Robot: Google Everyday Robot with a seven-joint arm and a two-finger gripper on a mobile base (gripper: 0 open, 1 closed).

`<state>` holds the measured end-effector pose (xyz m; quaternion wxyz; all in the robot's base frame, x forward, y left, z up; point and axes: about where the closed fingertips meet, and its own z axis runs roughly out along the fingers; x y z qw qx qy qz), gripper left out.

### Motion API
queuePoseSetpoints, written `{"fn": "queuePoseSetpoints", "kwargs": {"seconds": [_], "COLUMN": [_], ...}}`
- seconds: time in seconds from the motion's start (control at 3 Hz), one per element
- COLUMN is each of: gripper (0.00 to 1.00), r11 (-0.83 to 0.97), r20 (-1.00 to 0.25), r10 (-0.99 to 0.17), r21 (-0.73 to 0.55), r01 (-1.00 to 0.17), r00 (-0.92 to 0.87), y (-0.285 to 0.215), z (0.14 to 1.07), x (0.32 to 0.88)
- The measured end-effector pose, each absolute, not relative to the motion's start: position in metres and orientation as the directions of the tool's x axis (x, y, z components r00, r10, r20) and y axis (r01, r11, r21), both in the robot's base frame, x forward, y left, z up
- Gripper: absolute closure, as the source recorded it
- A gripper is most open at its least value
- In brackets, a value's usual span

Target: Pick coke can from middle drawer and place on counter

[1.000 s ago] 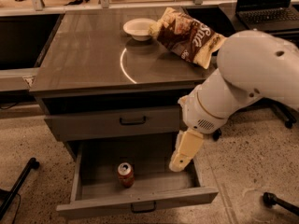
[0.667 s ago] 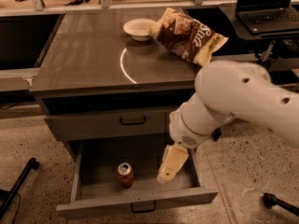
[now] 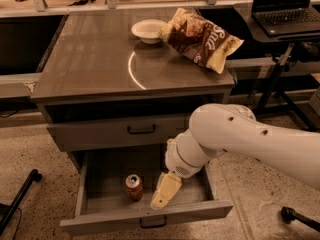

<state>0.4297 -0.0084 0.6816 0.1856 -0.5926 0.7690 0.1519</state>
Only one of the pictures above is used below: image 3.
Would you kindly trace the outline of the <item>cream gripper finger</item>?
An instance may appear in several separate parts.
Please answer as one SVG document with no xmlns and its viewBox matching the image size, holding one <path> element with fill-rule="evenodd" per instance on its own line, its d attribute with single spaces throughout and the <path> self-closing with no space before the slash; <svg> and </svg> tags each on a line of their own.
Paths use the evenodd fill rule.
<svg viewBox="0 0 320 240">
<path fill-rule="evenodd" d="M 156 191 L 152 196 L 150 207 L 153 210 L 163 209 L 177 194 L 181 186 L 182 180 L 180 177 L 173 173 L 162 173 L 158 179 Z"/>
</svg>

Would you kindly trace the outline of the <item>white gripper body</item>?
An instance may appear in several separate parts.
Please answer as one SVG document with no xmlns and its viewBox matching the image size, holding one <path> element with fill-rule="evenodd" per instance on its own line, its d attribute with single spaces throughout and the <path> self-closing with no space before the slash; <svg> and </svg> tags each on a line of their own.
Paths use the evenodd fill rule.
<svg viewBox="0 0 320 240">
<path fill-rule="evenodd" d="M 198 173 L 202 167 L 194 167 L 186 163 L 178 152 L 178 145 L 174 139 L 167 141 L 165 165 L 168 171 L 180 178 L 190 178 Z"/>
</svg>

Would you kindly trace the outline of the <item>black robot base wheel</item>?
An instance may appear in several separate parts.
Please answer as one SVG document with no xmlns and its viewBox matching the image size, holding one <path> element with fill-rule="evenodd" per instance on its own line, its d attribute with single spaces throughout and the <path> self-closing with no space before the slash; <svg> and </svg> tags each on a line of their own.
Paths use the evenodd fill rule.
<svg viewBox="0 0 320 240">
<path fill-rule="evenodd" d="M 281 218 L 286 224 L 290 224 L 294 220 L 298 220 L 302 224 L 320 232 L 320 223 L 310 219 L 298 212 L 296 212 L 293 208 L 290 207 L 283 207 L 281 209 Z"/>
</svg>

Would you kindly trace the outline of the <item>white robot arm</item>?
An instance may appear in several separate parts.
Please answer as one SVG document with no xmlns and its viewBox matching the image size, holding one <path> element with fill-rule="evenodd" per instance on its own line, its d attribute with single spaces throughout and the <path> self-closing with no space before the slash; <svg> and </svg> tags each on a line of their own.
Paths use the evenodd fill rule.
<svg viewBox="0 0 320 240">
<path fill-rule="evenodd" d="M 160 175 L 150 207 L 159 210 L 210 160 L 244 155 L 320 189 L 320 134 L 260 123 L 242 105 L 206 104 L 190 116 L 188 129 L 167 141 L 166 173 Z"/>
</svg>

